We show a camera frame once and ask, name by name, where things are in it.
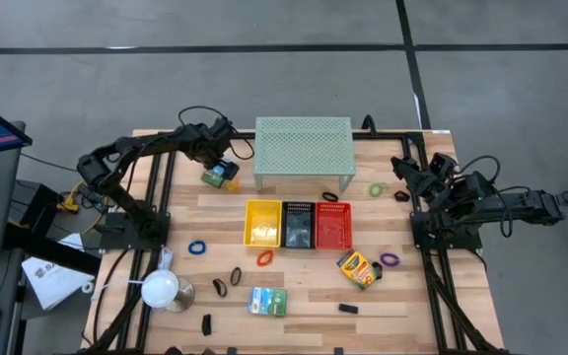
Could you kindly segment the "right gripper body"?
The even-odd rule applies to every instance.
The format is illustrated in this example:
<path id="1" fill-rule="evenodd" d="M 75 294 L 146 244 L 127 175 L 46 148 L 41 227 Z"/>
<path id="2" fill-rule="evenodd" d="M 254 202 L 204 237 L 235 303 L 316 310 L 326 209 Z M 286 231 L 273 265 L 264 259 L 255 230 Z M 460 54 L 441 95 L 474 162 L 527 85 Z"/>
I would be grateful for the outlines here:
<path id="1" fill-rule="evenodd" d="M 429 171 L 418 172 L 412 181 L 414 192 L 428 205 L 442 205 L 450 195 L 450 189 Z"/>

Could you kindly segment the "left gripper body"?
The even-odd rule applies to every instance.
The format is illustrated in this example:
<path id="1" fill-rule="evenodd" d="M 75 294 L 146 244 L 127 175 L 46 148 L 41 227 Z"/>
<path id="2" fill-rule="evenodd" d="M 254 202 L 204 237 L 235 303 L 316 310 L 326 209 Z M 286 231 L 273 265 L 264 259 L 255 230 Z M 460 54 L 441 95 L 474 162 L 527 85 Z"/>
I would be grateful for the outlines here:
<path id="1" fill-rule="evenodd" d="M 216 166 L 231 147 L 231 136 L 223 134 L 204 138 L 197 144 L 197 161 L 203 166 Z"/>

